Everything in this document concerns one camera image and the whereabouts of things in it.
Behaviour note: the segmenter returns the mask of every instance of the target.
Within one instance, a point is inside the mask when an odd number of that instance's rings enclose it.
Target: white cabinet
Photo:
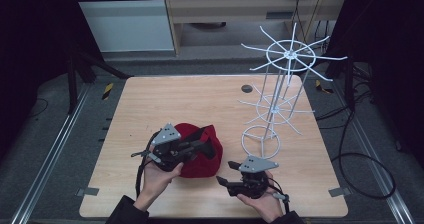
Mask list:
[[[104,56],[174,52],[163,0],[81,2],[80,6]]]

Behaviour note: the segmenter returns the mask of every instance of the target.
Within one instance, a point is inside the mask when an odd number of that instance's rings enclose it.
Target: metal bracket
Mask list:
[[[97,193],[99,193],[99,188],[92,188],[92,187],[87,187],[85,189],[79,188],[75,192],[75,196],[84,196],[84,195],[97,196]]]
[[[181,134],[177,131],[177,129],[175,129],[174,126],[171,125],[171,123],[168,123],[165,125],[164,128],[159,131],[159,134],[153,139],[152,145],[157,146],[163,143],[178,140],[180,138]]]
[[[239,171],[247,173],[257,173],[268,169],[278,167],[278,163],[268,161],[255,156],[248,156],[246,160],[240,165]]]
[[[338,187],[338,188],[328,190],[328,192],[330,193],[331,197],[348,196],[348,195],[352,194],[352,191],[348,187],[345,187],[345,188]]]

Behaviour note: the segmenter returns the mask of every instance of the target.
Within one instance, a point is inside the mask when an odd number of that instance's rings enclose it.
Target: gray floor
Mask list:
[[[182,39],[182,49],[177,57],[151,57],[145,60],[113,61],[111,65],[132,75],[186,75],[186,74],[239,74],[251,73],[249,68],[264,63],[264,53],[246,50],[240,43],[256,47],[266,47],[270,40],[260,32],[262,25],[276,39],[289,38],[285,26],[279,22],[270,23],[227,23],[224,28],[213,25],[186,25]],[[358,64],[366,70],[366,64]],[[325,65],[316,68],[325,70]],[[79,84],[79,90],[88,90],[85,104],[78,115],[60,156],[45,183],[30,220],[34,223],[103,223],[103,220],[86,220],[79,215],[82,197],[75,196],[78,188],[88,185],[91,173],[107,134],[110,118],[113,117],[120,93],[125,85],[102,70],[94,84]],[[314,75],[308,76],[305,90],[316,111],[317,117],[343,107],[343,79],[335,82],[322,82],[324,88],[336,91],[328,94],[315,88]],[[108,83],[113,83],[111,95],[102,100]],[[364,85],[358,86],[357,95],[368,91]],[[0,167],[0,220],[8,223],[19,208],[37,173],[48,156],[50,148],[67,118],[68,96],[66,76],[59,76],[39,89],[39,101],[33,108],[33,116],[28,118],[21,135],[16,140],[7,160]],[[396,180],[397,192],[387,200],[374,200],[357,191],[346,196],[349,213],[340,219],[309,219],[309,223],[424,223],[424,171],[410,153],[398,152],[394,139],[383,121],[378,109],[370,103],[370,98],[357,103],[354,121],[349,125],[343,142],[343,152],[367,153],[370,147],[379,160],[390,170]],[[319,121],[318,124],[330,157],[338,154],[347,111]],[[382,195],[381,178],[383,173],[372,162],[357,157],[343,159],[348,180],[360,190],[373,195]],[[337,162],[334,168],[341,187],[349,187],[341,175]],[[413,221],[399,220],[404,215],[394,214],[396,208],[403,208]]]

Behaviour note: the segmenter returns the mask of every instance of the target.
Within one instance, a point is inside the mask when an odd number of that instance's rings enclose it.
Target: human hand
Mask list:
[[[265,173],[268,178],[272,179],[273,176],[269,171],[265,171]],[[274,182],[269,180],[269,184],[274,185]],[[243,194],[238,194],[237,198],[244,204],[253,207],[267,223],[271,223],[277,217],[283,216],[280,200],[273,196],[275,192],[277,191],[268,187],[266,192],[258,199],[251,199]]]
[[[144,167],[143,188],[134,202],[134,206],[142,211],[147,211],[156,198],[165,191],[168,184],[172,182],[172,179],[181,174],[183,165],[183,163],[179,163],[173,171],[165,172],[155,164],[148,163]]]

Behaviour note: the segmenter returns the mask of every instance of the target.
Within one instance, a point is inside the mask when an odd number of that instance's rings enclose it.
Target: black curtain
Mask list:
[[[0,27],[3,158],[36,101],[38,87],[67,72],[70,46],[104,60],[77,2],[0,0]]]
[[[424,167],[423,27],[424,0],[346,0],[328,53],[371,65],[377,105],[400,147]],[[342,71],[350,70],[330,64],[327,75]]]

